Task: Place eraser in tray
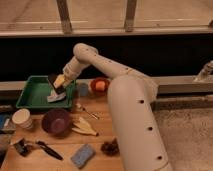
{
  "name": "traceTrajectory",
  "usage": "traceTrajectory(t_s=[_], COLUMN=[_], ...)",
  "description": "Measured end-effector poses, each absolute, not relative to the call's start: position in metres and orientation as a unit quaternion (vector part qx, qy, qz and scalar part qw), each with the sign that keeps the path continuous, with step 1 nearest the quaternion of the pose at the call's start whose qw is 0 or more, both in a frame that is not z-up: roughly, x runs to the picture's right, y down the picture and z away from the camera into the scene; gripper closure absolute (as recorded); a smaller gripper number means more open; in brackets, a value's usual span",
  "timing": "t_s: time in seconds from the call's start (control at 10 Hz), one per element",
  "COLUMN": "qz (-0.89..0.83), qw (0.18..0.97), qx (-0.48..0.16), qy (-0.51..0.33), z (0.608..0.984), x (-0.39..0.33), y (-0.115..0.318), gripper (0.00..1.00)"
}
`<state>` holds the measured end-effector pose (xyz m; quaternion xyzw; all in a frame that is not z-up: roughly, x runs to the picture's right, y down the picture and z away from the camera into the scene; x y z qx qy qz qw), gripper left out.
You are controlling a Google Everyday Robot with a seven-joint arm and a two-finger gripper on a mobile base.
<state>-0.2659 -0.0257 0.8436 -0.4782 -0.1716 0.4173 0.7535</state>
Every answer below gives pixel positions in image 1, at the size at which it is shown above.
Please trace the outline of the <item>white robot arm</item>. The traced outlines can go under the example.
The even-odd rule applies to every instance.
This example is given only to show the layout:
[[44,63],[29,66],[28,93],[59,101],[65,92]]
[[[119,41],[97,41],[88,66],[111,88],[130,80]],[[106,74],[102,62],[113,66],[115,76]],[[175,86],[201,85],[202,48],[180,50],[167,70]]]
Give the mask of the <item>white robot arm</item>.
[[107,99],[124,171],[173,171],[151,108],[158,84],[136,69],[99,55],[96,48],[78,43],[54,86],[67,86],[90,65],[111,79]]

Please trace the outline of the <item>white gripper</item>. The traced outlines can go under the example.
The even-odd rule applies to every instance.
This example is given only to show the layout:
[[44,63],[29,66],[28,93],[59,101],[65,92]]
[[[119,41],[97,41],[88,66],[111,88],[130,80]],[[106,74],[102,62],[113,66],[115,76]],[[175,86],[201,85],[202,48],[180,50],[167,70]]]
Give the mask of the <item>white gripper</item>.
[[63,74],[56,77],[53,85],[55,88],[59,88],[65,82],[69,84],[75,80],[82,72],[83,64],[80,63],[76,57],[73,57],[63,68]]

